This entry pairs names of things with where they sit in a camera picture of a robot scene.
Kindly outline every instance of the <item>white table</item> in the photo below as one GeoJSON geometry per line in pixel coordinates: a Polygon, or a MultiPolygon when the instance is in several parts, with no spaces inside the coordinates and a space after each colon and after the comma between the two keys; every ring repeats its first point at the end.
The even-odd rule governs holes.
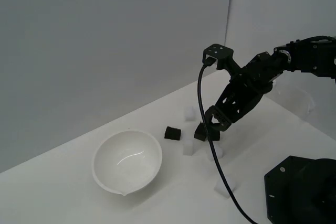
{"type": "MultiPolygon", "coordinates": [[[[203,79],[205,108],[217,101],[228,78],[216,72],[203,79]]],[[[168,125],[181,128],[182,138],[193,137],[199,122],[184,122],[186,105],[197,108],[196,83],[1,173],[0,223],[248,223],[231,199],[213,191],[219,175],[206,157],[208,143],[196,141],[198,151],[189,157],[182,155],[182,143],[163,138],[168,125]],[[90,163],[101,141],[129,128],[153,134],[163,162],[152,184],[124,197],[96,185],[90,163]]],[[[268,171],[289,155],[336,158],[333,139],[267,98],[221,137],[224,173],[238,181],[235,195],[258,223],[270,224],[268,171]]]]}

